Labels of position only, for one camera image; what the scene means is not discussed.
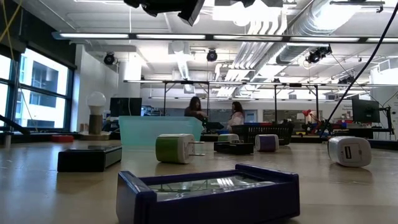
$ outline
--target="dark-haired woman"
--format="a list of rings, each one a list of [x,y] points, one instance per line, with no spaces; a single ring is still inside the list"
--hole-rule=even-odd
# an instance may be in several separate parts
[[[191,101],[189,102],[189,107],[185,109],[184,116],[196,117],[200,121],[203,121],[205,118],[207,118],[207,114],[201,110],[199,97],[192,97]]]
[[[228,120],[226,129],[232,132],[232,126],[244,124],[244,111],[240,102],[232,103],[232,115]]]

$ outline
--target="teal plastic panel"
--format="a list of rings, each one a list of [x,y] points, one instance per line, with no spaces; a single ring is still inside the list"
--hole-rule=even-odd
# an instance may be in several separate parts
[[[155,146],[161,134],[193,134],[200,140],[201,121],[192,117],[120,116],[120,137],[123,146]]]

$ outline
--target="usb port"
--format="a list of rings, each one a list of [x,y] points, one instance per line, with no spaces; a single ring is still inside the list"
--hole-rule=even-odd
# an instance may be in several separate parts
[[[346,158],[347,159],[352,159],[352,155],[351,155],[351,149],[349,146],[345,146],[344,150],[346,151]]]

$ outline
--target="white cube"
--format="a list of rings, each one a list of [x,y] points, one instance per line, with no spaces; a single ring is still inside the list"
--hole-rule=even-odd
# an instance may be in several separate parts
[[[372,161],[371,145],[364,138],[339,136],[329,139],[329,157],[346,167],[367,166]]]

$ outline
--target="table surface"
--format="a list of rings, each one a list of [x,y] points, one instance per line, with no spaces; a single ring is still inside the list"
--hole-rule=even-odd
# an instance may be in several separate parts
[[[326,144],[290,144],[275,153],[233,156],[197,145],[191,164],[163,164],[153,149],[123,149],[122,162],[102,173],[57,173],[58,152],[69,147],[118,145],[119,141],[13,144],[0,148],[0,223],[118,223],[118,172],[138,176],[233,169],[237,163],[300,175],[301,216],[287,223],[397,223],[398,153],[373,150],[364,168],[332,163]]]

